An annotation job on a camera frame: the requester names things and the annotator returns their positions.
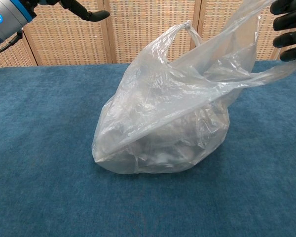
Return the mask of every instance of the black cable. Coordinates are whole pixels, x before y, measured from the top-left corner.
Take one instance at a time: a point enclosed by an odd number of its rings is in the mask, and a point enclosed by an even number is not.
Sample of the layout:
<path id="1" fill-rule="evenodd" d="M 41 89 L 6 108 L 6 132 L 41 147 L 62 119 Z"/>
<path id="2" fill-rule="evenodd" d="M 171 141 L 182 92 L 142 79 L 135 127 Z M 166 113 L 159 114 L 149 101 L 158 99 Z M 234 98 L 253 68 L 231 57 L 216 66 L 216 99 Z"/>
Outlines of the black cable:
<path id="1" fill-rule="evenodd" d="M 0 53 L 2 53 L 3 51 L 6 51 L 8 48 L 10 48 L 12 45 L 15 45 L 17 43 L 17 41 L 19 41 L 21 38 L 23 37 L 23 31 L 19 30 L 16 33 L 16 36 L 4 47 L 2 47 L 0 49 Z"/>

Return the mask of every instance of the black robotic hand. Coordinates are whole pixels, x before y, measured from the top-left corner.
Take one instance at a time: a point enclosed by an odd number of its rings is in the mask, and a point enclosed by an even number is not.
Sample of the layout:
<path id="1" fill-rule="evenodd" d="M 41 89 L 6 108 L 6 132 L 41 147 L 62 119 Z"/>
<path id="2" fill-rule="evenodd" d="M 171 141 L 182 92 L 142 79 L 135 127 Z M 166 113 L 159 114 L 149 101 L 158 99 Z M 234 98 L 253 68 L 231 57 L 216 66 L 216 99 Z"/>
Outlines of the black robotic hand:
<path id="1" fill-rule="evenodd" d="M 296 28 L 296 0 L 277 0 L 270 9 L 274 15 L 284 14 L 274 20 L 273 27 L 276 31 L 288 30 Z M 274 39 L 273 45 L 276 48 L 282 48 L 296 44 L 296 31 Z M 296 47 L 283 52 L 280 56 L 284 62 L 296 59 Z"/>

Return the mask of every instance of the plastic bag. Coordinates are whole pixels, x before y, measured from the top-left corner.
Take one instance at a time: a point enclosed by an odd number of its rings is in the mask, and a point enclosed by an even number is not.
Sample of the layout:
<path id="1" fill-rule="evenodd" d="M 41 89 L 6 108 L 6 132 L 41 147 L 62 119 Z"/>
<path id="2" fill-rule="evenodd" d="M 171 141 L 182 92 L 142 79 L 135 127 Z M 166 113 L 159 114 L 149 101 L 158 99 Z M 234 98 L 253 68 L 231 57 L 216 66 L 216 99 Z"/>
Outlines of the plastic bag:
<path id="1" fill-rule="evenodd" d="M 95 162 L 112 172 L 179 172 L 198 164 L 225 139 L 227 107 L 241 89 L 296 70 L 296 60 L 251 73 L 260 11 L 274 0 L 244 0 L 220 34 L 201 43 L 191 22 L 171 27 L 126 70 L 104 105 L 92 144 Z M 169 63 L 166 53 L 185 29 L 197 47 Z"/>

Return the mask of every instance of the blue carpet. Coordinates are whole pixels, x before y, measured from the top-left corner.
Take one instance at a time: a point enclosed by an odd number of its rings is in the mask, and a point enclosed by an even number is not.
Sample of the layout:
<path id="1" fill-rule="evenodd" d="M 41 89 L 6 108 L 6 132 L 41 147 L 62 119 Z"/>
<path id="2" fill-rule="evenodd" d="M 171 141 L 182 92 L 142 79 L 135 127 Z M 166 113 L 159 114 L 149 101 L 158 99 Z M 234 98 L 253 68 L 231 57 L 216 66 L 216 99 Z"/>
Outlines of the blue carpet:
<path id="1" fill-rule="evenodd" d="M 196 167 L 118 175 L 91 144 L 126 68 L 0 69 L 0 237 L 296 237 L 296 72 L 245 89 Z"/>

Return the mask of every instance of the translucent plastic bag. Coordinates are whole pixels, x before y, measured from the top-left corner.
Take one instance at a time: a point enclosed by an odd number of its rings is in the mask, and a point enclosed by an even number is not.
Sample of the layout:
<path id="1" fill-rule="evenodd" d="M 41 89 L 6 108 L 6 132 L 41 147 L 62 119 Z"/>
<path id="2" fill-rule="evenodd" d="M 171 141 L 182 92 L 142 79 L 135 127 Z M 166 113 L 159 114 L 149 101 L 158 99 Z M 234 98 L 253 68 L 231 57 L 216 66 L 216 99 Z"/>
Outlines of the translucent plastic bag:
<path id="1" fill-rule="evenodd" d="M 251 73 L 259 13 L 272 2 L 244 0 L 222 32 L 207 42 L 201 43 L 191 22 L 186 22 L 150 43 L 102 109 L 92 144 L 95 162 L 121 174 L 179 172 L 213 152 L 228 131 L 227 107 L 242 88 L 264 85 L 296 70 L 295 60 Z M 197 47 L 169 63 L 166 53 L 182 29 Z"/>

